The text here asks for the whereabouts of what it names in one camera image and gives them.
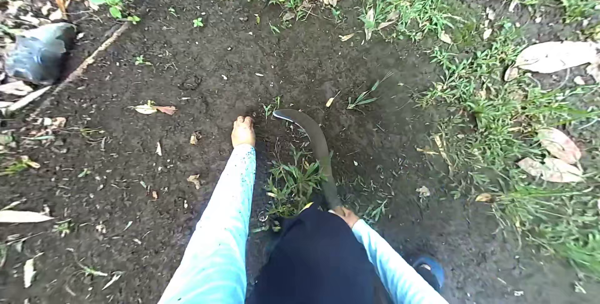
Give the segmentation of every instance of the sickle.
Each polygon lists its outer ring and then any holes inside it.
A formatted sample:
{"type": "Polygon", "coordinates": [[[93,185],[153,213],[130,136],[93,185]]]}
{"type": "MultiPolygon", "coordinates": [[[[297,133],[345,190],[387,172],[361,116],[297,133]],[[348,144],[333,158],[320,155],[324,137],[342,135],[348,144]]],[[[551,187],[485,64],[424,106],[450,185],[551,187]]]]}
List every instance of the sickle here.
{"type": "Polygon", "coordinates": [[[327,141],[325,140],[325,135],[319,127],[319,124],[311,119],[310,116],[294,109],[278,109],[273,112],[273,115],[293,122],[306,131],[306,134],[308,134],[308,138],[310,139],[313,154],[319,161],[323,175],[326,178],[321,184],[325,202],[327,202],[330,209],[341,207],[341,201],[337,195],[337,188],[335,187],[335,180],[331,173],[331,158],[329,157],[329,150],[327,149],[327,141]]]}

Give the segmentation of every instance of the stick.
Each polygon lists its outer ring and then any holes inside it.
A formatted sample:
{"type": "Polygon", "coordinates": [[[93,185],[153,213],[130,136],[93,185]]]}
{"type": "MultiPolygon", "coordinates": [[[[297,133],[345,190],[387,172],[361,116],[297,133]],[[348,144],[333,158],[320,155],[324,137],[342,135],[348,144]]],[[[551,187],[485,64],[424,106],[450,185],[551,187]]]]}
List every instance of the stick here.
{"type": "Polygon", "coordinates": [[[63,81],[61,82],[58,86],[56,86],[56,89],[54,91],[52,91],[51,96],[49,96],[48,99],[46,99],[44,102],[41,103],[40,107],[38,107],[38,109],[36,109],[31,116],[29,117],[31,118],[36,118],[37,115],[41,112],[42,109],[48,107],[48,105],[50,104],[50,102],[52,101],[52,99],[54,99],[54,95],[56,95],[56,93],[62,91],[66,86],[70,85],[73,81],[75,81],[75,79],[79,78],[79,76],[81,74],[83,74],[83,71],[86,70],[86,68],[88,67],[88,65],[90,63],[93,63],[96,60],[96,55],[98,55],[98,53],[102,52],[103,50],[107,49],[110,45],[112,45],[112,43],[115,42],[115,40],[121,35],[123,34],[124,31],[126,31],[129,26],[131,25],[130,22],[126,22],[124,23],[118,30],[116,30],[111,36],[110,38],[108,38],[107,40],[105,40],[105,42],[102,43],[102,45],[100,45],[100,47],[98,47],[94,53],[92,53],[92,55],[88,56],[86,58],[86,60],[84,60],[79,67],[74,70],[73,72],[71,72],[71,74],[69,74],[69,76],[63,81]]]}

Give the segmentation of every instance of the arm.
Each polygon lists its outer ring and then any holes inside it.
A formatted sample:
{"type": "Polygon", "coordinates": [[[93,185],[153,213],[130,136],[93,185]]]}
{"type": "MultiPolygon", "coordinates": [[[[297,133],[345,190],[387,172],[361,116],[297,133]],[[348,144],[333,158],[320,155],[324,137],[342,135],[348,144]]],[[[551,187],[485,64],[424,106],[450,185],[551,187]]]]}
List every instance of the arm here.
{"type": "Polygon", "coordinates": [[[369,261],[375,267],[394,304],[447,304],[447,301],[364,220],[358,220],[352,226],[352,232],[367,250],[369,261]]]}
{"type": "MultiPolygon", "coordinates": [[[[251,119],[247,119],[251,130],[251,119]]],[[[245,250],[256,171],[253,132],[251,138],[251,144],[236,144],[234,139],[227,166],[159,303],[244,303],[245,250]]]]}

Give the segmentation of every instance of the dark pants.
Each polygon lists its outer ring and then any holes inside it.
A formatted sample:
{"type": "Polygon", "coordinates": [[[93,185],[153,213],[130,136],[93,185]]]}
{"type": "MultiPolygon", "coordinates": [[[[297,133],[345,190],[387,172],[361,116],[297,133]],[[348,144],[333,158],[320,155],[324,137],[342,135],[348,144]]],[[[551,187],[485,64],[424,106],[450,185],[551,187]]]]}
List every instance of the dark pants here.
{"type": "Polygon", "coordinates": [[[373,266],[339,216],[312,205],[288,220],[249,304],[372,304],[373,266]]]}

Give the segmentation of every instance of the hand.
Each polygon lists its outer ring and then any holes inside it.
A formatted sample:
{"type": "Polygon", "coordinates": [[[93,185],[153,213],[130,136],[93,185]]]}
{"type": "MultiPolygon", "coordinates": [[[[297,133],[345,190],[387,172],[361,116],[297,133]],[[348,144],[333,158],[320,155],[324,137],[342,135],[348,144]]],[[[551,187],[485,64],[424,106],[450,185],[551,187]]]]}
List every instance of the hand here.
{"type": "Polygon", "coordinates": [[[337,216],[340,216],[341,219],[344,220],[344,222],[348,224],[350,229],[352,229],[354,224],[356,224],[356,222],[358,222],[358,220],[360,219],[360,218],[358,218],[358,216],[356,216],[355,213],[352,212],[352,210],[350,210],[348,208],[344,208],[344,207],[336,207],[336,208],[333,208],[332,210],[329,210],[329,212],[336,214],[337,216]]]}
{"type": "Polygon", "coordinates": [[[256,137],[254,136],[254,121],[251,117],[238,116],[233,122],[233,131],[231,132],[231,143],[233,147],[241,144],[248,144],[254,147],[256,137]]]}

